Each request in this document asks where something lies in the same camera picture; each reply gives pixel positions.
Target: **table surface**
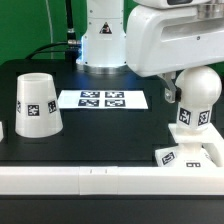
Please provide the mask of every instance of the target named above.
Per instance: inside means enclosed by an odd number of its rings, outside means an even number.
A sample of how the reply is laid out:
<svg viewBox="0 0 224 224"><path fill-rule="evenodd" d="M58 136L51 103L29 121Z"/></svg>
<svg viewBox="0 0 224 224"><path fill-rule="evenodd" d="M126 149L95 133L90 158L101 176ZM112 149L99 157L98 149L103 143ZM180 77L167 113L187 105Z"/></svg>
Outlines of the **table surface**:
<svg viewBox="0 0 224 224"><path fill-rule="evenodd" d="M47 138L15 133L17 77L49 73L62 90L142 90L147 110L64 109L63 130ZM63 60L13 60L0 67L0 166L157 166L155 150L175 144L168 123L177 104L157 77L91 75ZM223 93L212 123L224 136ZM1 196L3 223L222 223L223 196Z"/></svg>

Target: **printed marker sheet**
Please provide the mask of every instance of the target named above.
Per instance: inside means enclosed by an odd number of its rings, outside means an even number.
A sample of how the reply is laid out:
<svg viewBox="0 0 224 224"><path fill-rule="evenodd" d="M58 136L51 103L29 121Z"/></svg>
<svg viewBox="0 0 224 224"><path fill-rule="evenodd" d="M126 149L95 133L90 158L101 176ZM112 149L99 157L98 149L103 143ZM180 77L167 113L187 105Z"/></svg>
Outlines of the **printed marker sheet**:
<svg viewBox="0 0 224 224"><path fill-rule="evenodd" d="M63 90L58 104L60 109L148 109L143 91Z"/></svg>

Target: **green background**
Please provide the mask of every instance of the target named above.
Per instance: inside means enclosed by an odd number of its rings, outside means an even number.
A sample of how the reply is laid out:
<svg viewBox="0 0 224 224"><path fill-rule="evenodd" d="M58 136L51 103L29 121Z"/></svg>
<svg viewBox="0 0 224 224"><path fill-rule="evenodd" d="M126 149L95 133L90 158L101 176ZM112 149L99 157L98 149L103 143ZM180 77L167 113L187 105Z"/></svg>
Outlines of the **green background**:
<svg viewBox="0 0 224 224"><path fill-rule="evenodd" d="M66 40L65 0L49 0L54 42ZM124 0L124 29L131 10L137 4ZM72 0L74 26L77 37L87 27L86 0ZM45 0L0 0L0 65L7 60L22 59L38 47L50 43L50 29ZM35 58L50 58L49 54ZM55 58L64 58L56 53ZM224 64L212 67L224 75Z"/></svg>

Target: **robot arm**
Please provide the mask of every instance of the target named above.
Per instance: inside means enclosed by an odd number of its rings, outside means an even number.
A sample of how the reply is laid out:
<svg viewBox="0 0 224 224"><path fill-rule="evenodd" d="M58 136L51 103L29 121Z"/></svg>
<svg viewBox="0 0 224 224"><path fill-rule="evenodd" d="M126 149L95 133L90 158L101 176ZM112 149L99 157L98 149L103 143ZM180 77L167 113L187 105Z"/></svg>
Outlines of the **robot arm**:
<svg viewBox="0 0 224 224"><path fill-rule="evenodd" d="M159 75L163 78L168 86L165 91L168 102L175 102L176 93L181 90L177 122L169 125L178 145L156 150L158 165L214 167L224 164L224 140L214 137L218 134L210 124L212 106L221 94L221 81L212 69L204 66L224 61L222 2L217 0L198 6L208 1L136 2L142 5L132 11L128 21L128 66L140 76ZM175 86L171 80L178 70L184 71ZM202 148L204 143L212 145L210 154Z"/></svg>

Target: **white plastic casing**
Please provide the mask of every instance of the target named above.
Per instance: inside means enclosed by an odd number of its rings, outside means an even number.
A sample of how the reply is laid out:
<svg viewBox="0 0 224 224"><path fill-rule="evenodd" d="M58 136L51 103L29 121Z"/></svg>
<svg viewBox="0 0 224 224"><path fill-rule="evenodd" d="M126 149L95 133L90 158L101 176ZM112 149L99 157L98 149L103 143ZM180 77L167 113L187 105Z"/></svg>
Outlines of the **white plastic casing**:
<svg viewBox="0 0 224 224"><path fill-rule="evenodd" d="M166 9L166 8L198 5L198 4L202 4L202 3L205 3L205 2L209 2L210 0L192 0L192 2L190 2L190 3L177 4L177 5L169 5L167 0L134 0L134 1L141 4L141 5Z"/></svg>
<svg viewBox="0 0 224 224"><path fill-rule="evenodd" d="M88 27L82 37L82 56L77 64L106 68L126 65L123 1L87 0ZM101 33L105 24L109 33Z"/></svg>
<svg viewBox="0 0 224 224"><path fill-rule="evenodd" d="M151 76L223 61L223 18L201 21L197 13L197 6L137 6L127 26L128 66L140 76Z"/></svg>
<svg viewBox="0 0 224 224"><path fill-rule="evenodd" d="M186 69L178 76L176 86L182 90L177 125L188 132L207 129L212 106L222 91L218 74L207 66Z"/></svg>

